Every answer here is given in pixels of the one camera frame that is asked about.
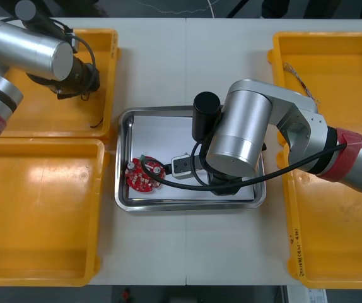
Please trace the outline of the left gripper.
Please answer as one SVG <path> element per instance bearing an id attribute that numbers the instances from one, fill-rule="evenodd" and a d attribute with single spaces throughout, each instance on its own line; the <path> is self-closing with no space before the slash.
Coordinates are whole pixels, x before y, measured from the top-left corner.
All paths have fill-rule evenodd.
<path id="1" fill-rule="evenodd" d="M 75 92 L 96 92 L 100 87 L 100 73 L 95 70 L 94 65 L 84 63 L 78 58 L 74 58 L 72 66 L 72 84 Z"/>

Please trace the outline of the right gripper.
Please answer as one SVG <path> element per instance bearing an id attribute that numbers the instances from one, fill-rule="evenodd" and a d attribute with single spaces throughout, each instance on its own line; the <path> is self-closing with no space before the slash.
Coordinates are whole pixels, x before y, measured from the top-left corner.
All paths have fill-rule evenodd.
<path id="1" fill-rule="evenodd" d="M 192 175 L 194 177 L 194 179 L 200 184 L 200 185 L 210 185 L 210 178 L 208 175 L 208 172 L 206 172 L 206 177 L 207 177 L 207 182 L 204 182 L 197 174 L 197 165 L 196 165 L 196 160 L 195 160 L 195 153 L 197 151 L 197 148 L 199 147 L 199 145 L 201 145 L 201 149 L 199 152 L 199 155 L 197 156 L 198 162 L 201 165 L 201 169 L 206 171 L 206 155 L 207 155 L 207 145 L 203 144 L 203 143 L 199 143 L 196 142 L 192 151 L 191 151 L 191 159 L 190 159 L 190 165 L 191 165 L 191 172 Z M 172 169 L 172 165 L 171 164 L 165 164 L 165 168 L 166 169 Z M 165 175 L 172 175 L 172 171 L 171 170 L 166 170 L 165 171 Z"/>

